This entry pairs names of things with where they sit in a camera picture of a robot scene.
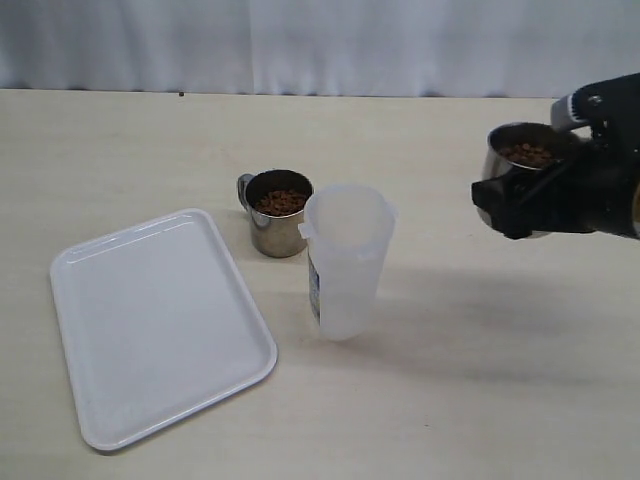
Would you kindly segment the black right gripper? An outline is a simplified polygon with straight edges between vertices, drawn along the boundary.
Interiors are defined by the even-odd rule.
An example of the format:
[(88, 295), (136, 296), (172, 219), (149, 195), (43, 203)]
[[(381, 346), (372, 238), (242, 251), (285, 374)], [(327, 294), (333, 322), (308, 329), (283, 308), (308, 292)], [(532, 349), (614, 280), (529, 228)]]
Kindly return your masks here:
[(589, 127), (575, 162), (542, 169), (488, 162), (471, 185), (481, 219), (508, 239), (593, 231), (639, 236), (639, 75), (582, 86), (556, 100), (551, 127)]

